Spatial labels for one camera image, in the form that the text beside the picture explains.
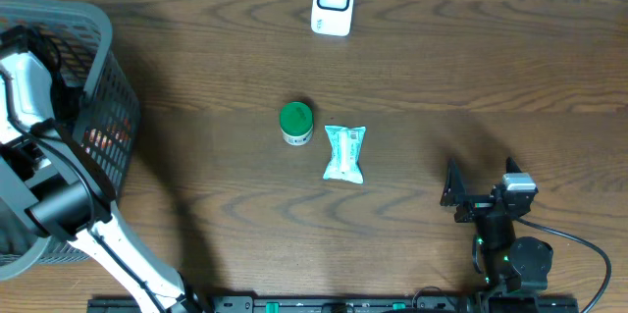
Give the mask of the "teal snack pack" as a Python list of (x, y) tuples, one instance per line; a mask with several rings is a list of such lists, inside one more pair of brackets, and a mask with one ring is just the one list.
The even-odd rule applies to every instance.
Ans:
[(323, 179), (363, 184), (364, 178), (358, 161), (366, 128), (325, 126), (325, 132), (331, 144), (332, 153)]

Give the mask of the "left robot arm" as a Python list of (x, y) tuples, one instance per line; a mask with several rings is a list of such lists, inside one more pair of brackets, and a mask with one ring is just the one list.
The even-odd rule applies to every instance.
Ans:
[(2, 200), (28, 232), (97, 261), (141, 311), (202, 312), (182, 275), (118, 208), (137, 121), (136, 97), (102, 30), (87, 44), (68, 27), (2, 32)]

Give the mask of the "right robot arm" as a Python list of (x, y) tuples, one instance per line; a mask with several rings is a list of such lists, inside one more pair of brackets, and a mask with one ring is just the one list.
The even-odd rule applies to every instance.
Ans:
[(485, 288), (458, 300), (457, 312), (542, 311), (539, 293), (548, 288), (553, 249), (514, 229), (514, 222), (531, 211), (537, 193), (536, 183), (512, 158), (487, 194), (468, 193), (459, 168), (448, 161), (440, 204), (455, 208), (455, 222), (475, 225), (473, 264), (487, 281)]

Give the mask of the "green lid jar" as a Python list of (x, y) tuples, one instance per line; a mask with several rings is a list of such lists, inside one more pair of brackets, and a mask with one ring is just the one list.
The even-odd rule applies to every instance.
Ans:
[(313, 113), (303, 102), (289, 102), (280, 112), (280, 128), (284, 141), (292, 146), (306, 144), (313, 133)]

